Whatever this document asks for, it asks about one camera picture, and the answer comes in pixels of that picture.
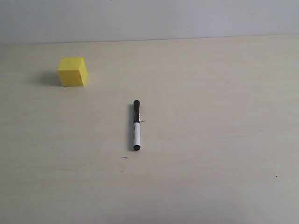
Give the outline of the yellow foam cube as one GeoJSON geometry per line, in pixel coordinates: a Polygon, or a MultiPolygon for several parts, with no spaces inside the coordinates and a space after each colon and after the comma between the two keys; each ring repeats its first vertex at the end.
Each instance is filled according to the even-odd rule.
{"type": "Polygon", "coordinates": [[[62,86],[85,86],[88,71],[83,57],[62,58],[57,72],[62,86]]]}

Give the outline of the black and white whiteboard marker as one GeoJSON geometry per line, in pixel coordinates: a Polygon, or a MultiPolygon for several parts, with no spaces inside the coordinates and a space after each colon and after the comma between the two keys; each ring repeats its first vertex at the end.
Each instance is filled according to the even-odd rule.
{"type": "Polygon", "coordinates": [[[135,100],[133,102],[134,112],[134,138],[133,138],[133,150],[139,151],[141,148],[141,128],[140,128],[140,101],[135,100]]]}

